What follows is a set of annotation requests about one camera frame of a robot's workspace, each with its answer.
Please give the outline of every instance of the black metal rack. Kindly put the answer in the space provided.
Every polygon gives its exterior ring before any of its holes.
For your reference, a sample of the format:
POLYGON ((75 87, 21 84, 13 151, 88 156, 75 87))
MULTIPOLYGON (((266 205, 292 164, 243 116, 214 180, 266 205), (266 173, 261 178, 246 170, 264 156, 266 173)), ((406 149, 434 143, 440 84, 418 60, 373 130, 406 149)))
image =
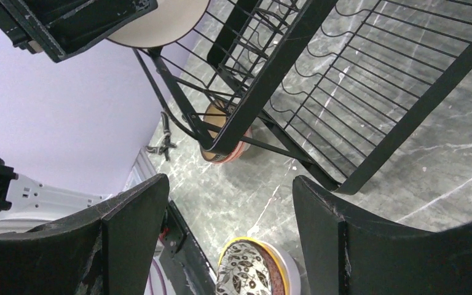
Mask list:
POLYGON ((177 42, 193 70, 161 48, 134 51, 171 119, 205 150, 226 155, 246 141, 299 160, 330 191, 354 194, 472 70, 472 2, 361 3, 219 0, 204 29, 194 30, 195 48, 177 42), (336 22, 350 29, 330 32, 336 22), (189 128, 141 54, 153 60, 189 128), (214 100, 225 102, 223 128, 200 118, 214 100), (243 136, 256 118, 286 149, 243 136))

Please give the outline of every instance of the black metal frame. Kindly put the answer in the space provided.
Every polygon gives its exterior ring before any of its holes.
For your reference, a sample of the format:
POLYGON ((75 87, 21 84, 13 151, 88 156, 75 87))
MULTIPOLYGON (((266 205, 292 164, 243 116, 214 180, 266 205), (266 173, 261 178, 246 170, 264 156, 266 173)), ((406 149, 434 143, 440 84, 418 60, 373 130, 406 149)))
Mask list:
POLYGON ((160 263, 175 293, 214 294, 209 260, 173 201, 169 201, 166 212, 160 263))
MULTIPOLYGON (((226 1, 227 5, 233 6, 232 12, 226 21, 219 19, 212 12, 207 12, 205 15, 206 18, 221 27, 215 40, 195 29, 202 41, 210 43, 211 48, 208 52, 196 52, 177 42, 178 45, 191 54, 191 58, 202 61, 212 69, 213 74, 208 81, 203 81, 200 77, 185 71, 169 58, 164 57, 161 54, 162 48, 134 50, 145 74, 156 90, 164 110, 169 113, 171 119, 180 129, 197 140, 206 151, 228 155, 234 150, 239 141, 245 141, 300 160, 303 166, 330 191, 343 194, 358 192, 432 110, 472 70, 472 36, 467 39, 448 31, 440 31, 412 23, 409 20, 397 17, 395 14, 387 14, 379 7, 380 4, 383 4, 411 9, 417 14, 440 18, 445 22, 452 22, 454 25, 462 25, 472 29, 472 22, 451 17, 446 13, 441 14, 423 10, 393 0, 378 0, 373 8, 360 9, 348 15, 338 10, 337 0, 323 2, 307 0, 301 7, 298 7, 297 0, 226 1), (353 17, 362 14, 366 14, 366 16, 356 29, 332 35, 326 33, 322 25, 333 9, 341 17, 353 17), (447 38, 450 43, 460 44, 460 47, 464 44, 466 47, 459 54, 448 52, 438 45, 426 44, 409 36, 403 36, 385 29, 381 25, 376 25, 372 21, 374 17, 398 22, 409 30, 422 30, 423 34, 435 34, 437 37, 447 38), (421 60, 398 50, 391 43, 388 45, 384 40, 369 38, 365 30, 377 30, 389 36, 394 44, 410 42, 418 46, 419 49, 430 50, 433 54, 449 60, 447 65, 443 67, 434 65, 432 62, 421 60), (340 49, 340 52, 326 54, 311 52, 309 42, 314 35, 321 33, 326 38, 345 38, 345 45, 340 49), (264 45, 262 45, 260 39, 265 39, 264 45), (399 69, 399 64, 394 61, 384 60, 377 56, 376 52, 368 52, 366 49, 360 48, 356 45, 356 42, 360 41, 367 42, 371 47, 379 50, 391 52, 396 56, 396 59, 400 59, 399 63, 410 62, 422 67, 417 68, 419 71, 425 69, 439 73, 439 75, 436 75, 435 78, 431 77, 430 80, 430 77, 420 77, 411 71, 402 71, 399 69), (383 77, 376 69, 368 68, 364 63, 361 63, 361 60, 357 61, 350 58, 347 55, 350 50, 354 50, 362 60, 375 63, 378 68, 390 69, 395 71, 394 73, 397 75, 403 76, 404 79, 415 82, 422 91, 416 93, 415 90, 405 87, 404 84, 394 80, 391 76, 383 77), (141 53, 153 60, 189 128, 186 128, 171 113, 160 90, 158 90, 158 85, 147 69, 141 53), (250 65, 243 64, 245 63, 244 58, 242 58, 245 57, 244 53, 246 53, 250 65), (330 56, 334 56, 335 59, 322 73, 303 74, 296 66, 296 61, 303 54, 314 59, 330 56), (353 74, 346 72, 346 69, 343 70, 338 65, 339 63, 353 66, 361 74, 370 75, 387 85, 387 87, 391 87, 391 89, 398 92, 404 92, 407 96, 406 101, 397 101, 393 97, 373 89, 353 74), (178 67, 184 75, 192 78, 194 82, 172 75, 168 65, 178 67), (302 85, 299 92, 289 92, 283 85, 283 79, 289 74, 297 74, 308 79, 315 78, 318 81, 315 85, 308 83, 302 85), (340 79, 346 79, 351 86, 340 85, 339 82, 336 82, 336 78, 332 78, 336 75, 342 75, 344 78, 340 79), (213 82, 217 79, 221 80, 229 90, 213 89, 213 82), (338 89, 339 93, 335 95, 334 92, 325 88, 324 83, 338 89), (196 110, 193 107, 189 98, 185 95, 184 89, 199 92, 211 103, 214 100, 223 101, 224 105, 221 110, 226 113, 227 123, 222 128, 204 123, 200 117, 204 116, 202 114, 203 110, 196 110), (300 95, 303 98, 302 102, 294 109, 278 110, 271 100, 271 97, 278 91, 292 97, 300 95), (352 118, 355 122, 365 125, 365 129, 373 132, 374 136, 369 137, 364 134, 364 131, 358 131, 357 128, 346 122, 347 119, 333 113, 331 108, 328 108, 314 97, 315 92, 332 100, 332 103, 335 103, 347 113, 348 120, 352 118), (350 100, 351 103, 357 104, 359 108, 352 109, 348 106, 348 103, 344 102, 345 100, 350 100), (379 101, 390 105, 403 115, 397 119, 393 118, 387 111, 377 106, 379 101), (314 107, 311 107, 310 104, 320 109, 321 113, 323 111, 327 112, 330 117, 322 120, 316 115, 316 111, 312 109, 314 107), (312 116, 317 122, 311 125, 303 118, 302 113, 312 116), (378 127, 372 119, 374 118, 372 114, 383 118, 388 124, 384 127, 378 127), (285 120, 285 124, 281 124, 278 122, 278 115, 287 115, 289 119, 285 120), (287 150, 244 137, 245 132, 256 118, 265 123, 287 150), (335 125, 332 126, 332 123, 330 123, 332 120, 335 124, 340 124, 341 128, 346 129, 349 135, 337 132, 335 125), (318 123, 325 127, 327 133, 322 134, 322 132, 316 130, 315 124, 318 123), (216 131, 217 136, 213 138, 209 134, 209 130, 216 131), (309 143, 322 160, 318 161, 317 157, 309 153, 308 149, 304 147, 304 143, 300 143, 300 140, 309 143), (344 151, 344 147, 337 147, 336 141, 345 143, 348 151, 344 151)), ((445 3, 445 5, 470 7, 472 9, 472 4, 463 1, 447 0, 445 3)))
POLYGON ((156 0, 0 0, 0 29, 14 47, 58 63, 157 7, 156 0))

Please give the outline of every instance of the wire grid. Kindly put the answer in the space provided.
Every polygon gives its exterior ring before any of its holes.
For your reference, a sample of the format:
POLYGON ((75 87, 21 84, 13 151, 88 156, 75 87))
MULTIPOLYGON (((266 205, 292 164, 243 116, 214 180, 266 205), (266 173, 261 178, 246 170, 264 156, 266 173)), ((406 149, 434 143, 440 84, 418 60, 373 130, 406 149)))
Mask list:
POLYGON ((226 114, 234 109, 234 104, 240 101, 261 65, 297 15, 298 2, 257 0, 256 7, 250 13, 244 12, 249 17, 244 29, 241 32, 231 30, 237 38, 231 50, 225 50, 216 42, 216 38, 223 28, 228 28, 226 21, 229 14, 234 10, 244 10, 237 0, 212 1, 191 33, 197 37, 195 46, 190 49, 183 41, 175 42, 180 50, 189 54, 186 65, 175 63, 173 56, 162 55, 171 71, 177 69, 181 72, 179 77, 175 76, 175 80, 192 101, 198 115, 205 115, 203 111, 215 100, 217 102, 214 105, 226 114), (213 49, 222 50, 225 55, 224 61, 218 65, 212 65, 208 60, 213 49), (232 76, 231 84, 221 78, 221 72, 232 76))
POLYGON ((472 2, 340 1, 265 110, 342 183, 471 41, 472 2))

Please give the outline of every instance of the light purple wall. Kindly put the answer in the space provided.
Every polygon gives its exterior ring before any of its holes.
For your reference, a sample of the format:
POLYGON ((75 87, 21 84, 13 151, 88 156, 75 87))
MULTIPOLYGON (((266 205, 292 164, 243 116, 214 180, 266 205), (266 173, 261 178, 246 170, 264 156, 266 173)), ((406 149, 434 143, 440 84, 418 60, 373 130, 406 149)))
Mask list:
MULTIPOLYGON (((165 51, 185 64, 184 50, 165 51)), ((103 41, 55 64, 13 48, 0 31, 0 157, 16 172, 82 192, 119 192, 159 119, 131 49, 103 41)))

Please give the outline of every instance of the marble tile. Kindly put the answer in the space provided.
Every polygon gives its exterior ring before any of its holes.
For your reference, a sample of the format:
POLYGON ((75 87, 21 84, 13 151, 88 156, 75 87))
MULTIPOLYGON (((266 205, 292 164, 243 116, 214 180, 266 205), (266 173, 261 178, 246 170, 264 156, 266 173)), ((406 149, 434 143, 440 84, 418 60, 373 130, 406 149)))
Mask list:
MULTIPOLYGON (((399 1, 437 13, 448 13, 451 17, 462 16, 472 22, 472 10, 458 4, 440 0, 419 3, 399 1)), ((340 1, 338 8, 342 14, 353 14, 372 7, 376 2, 340 1)), ((273 7, 278 13, 284 11, 281 7, 273 7)), ((231 9, 232 5, 225 0, 213 1, 210 7, 223 20, 231 9)), ((410 8, 381 2, 377 11, 397 15, 403 20, 446 31, 460 38, 472 38, 472 28, 469 26, 439 21, 410 8)), ((334 11, 322 29, 332 35, 355 30, 366 14, 368 12, 341 17, 334 11)), ((408 29, 382 16, 369 18, 367 22, 454 55, 458 55, 466 46, 462 42, 451 42, 447 37, 426 33, 418 28, 408 29)), ((245 37, 253 42, 259 40, 259 44, 263 45, 268 39, 267 30, 257 23, 252 25, 257 26, 256 31, 260 34, 247 33, 245 37)), ((214 39, 220 29, 219 22, 205 17, 199 31, 214 39)), ((452 61, 414 42, 392 44, 388 33, 374 30, 368 25, 364 25, 360 34, 440 69, 445 69, 452 61)), ((339 169, 346 174, 351 173, 354 166, 359 165, 382 140, 383 133, 389 132, 395 125, 394 121, 404 115, 404 108, 408 109, 415 103, 417 98, 414 95, 420 96, 426 91, 428 86, 422 81, 433 82, 440 74, 436 69, 356 37, 350 43, 354 48, 398 66, 391 68, 348 48, 343 52, 343 57, 348 61, 337 60, 335 68, 326 73, 328 79, 322 79, 323 73, 335 58, 335 55, 325 55, 341 51, 349 39, 349 34, 341 37, 327 37, 322 31, 316 34, 308 49, 299 57, 296 67, 291 69, 283 85, 265 106, 265 110, 280 125, 286 126, 289 122, 289 134, 341 181, 345 178, 339 169)), ((197 56, 191 55, 185 67, 187 73, 181 76, 182 79, 201 87, 211 81, 214 71, 202 60, 207 56, 210 46, 205 38, 199 39, 194 47, 197 56)), ((236 49, 235 56, 241 50, 236 49)), ((246 52, 242 53, 242 57, 238 60, 242 66, 250 65, 256 58, 253 53, 246 52)), ((252 72, 256 74, 261 66, 258 65, 252 72)), ((212 82, 210 89, 230 91, 219 78, 212 82)), ((189 87, 183 87, 183 90, 196 110, 201 112, 207 108, 209 101, 204 94, 189 87)), ((170 108, 177 117, 181 117, 172 100, 170 108)), ((309 294, 291 194, 294 177, 308 175, 308 172, 297 161, 258 147, 251 147, 240 159, 231 163, 208 163, 202 159, 199 146, 192 138, 175 124, 171 125, 171 131, 173 142, 178 144, 178 148, 171 151, 171 162, 164 161, 163 156, 149 157, 158 172, 169 176, 170 197, 179 206, 213 266, 216 268, 219 252, 225 243, 234 237, 249 235, 287 250, 303 273, 303 294, 309 294)), ((281 146, 260 122, 253 124, 253 136, 281 146)), ((159 127, 151 144, 156 144, 160 137, 159 127)), ((359 193, 340 197, 382 217, 426 230, 444 230, 471 221, 472 72, 359 193)))

